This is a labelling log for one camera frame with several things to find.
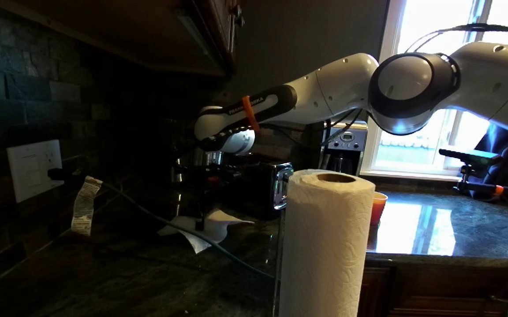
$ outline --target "white robotic arm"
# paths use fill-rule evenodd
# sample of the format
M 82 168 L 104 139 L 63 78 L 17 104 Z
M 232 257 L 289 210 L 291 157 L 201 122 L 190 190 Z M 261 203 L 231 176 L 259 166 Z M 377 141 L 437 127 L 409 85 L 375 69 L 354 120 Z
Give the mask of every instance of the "white robotic arm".
M 208 106 L 195 122 L 206 152 L 246 153 L 255 124 L 317 124 L 368 111 L 389 134 L 419 131 L 433 111 L 458 108 L 508 129 L 508 46 L 472 43 L 453 55 L 395 55 L 380 65 L 350 55 L 229 108 Z

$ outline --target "kitchen counter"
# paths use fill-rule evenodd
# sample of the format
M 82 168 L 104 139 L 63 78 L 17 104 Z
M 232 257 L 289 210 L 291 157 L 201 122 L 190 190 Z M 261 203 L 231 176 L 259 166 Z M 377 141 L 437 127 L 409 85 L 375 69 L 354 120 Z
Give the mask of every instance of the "kitchen counter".
M 368 261 L 508 268 L 508 203 L 388 194 Z
M 368 266 L 508 268 L 508 206 L 463 196 L 388 192 Z M 91 238 L 63 234 L 0 279 L 0 315 L 269 315 L 273 280 L 215 249 L 195 256 L 116 201 Z M 229 227 L 223 249 L 275 273 L 276 220 Z

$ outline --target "kitchen cabinet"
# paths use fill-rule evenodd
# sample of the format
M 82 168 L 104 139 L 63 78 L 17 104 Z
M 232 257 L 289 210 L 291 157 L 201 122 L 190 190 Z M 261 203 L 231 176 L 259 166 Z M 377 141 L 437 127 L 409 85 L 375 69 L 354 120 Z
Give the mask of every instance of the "kitchen cabinet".
M 508 315 L 508 270 L 396 268 L 388 315 Z
M 380 317 L 386 308 L 389 268 L 365 268 L 359 291 L 358 317 Z
M 238 0 L 0 0 L 0 9 L 153 71 L 234 72 Z

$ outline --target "electrical outlet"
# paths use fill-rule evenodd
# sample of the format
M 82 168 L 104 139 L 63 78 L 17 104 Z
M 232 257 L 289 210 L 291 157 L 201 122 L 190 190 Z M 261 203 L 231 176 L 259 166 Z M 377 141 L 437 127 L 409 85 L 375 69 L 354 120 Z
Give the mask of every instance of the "electrical outlet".
M 7 148 L 7 159 L 15 203 L 26 201 L 63 183 L 47 178 L 47 169 L 61 169 L 58 139 Z

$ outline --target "kitchen appliance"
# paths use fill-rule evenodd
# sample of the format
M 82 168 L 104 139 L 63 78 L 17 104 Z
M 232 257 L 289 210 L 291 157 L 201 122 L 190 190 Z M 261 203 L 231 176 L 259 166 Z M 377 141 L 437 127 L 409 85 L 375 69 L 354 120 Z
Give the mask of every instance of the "kitchen appliance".
M 232 180 L 220 189 L 218 199 L 239 213 L 253 219 L 276 219 L 285 210 L 289 162 L 239 164 Z
M 322 132 L 319 168 L 358 175 L 366 139 L 365 122 L 338 122 Z

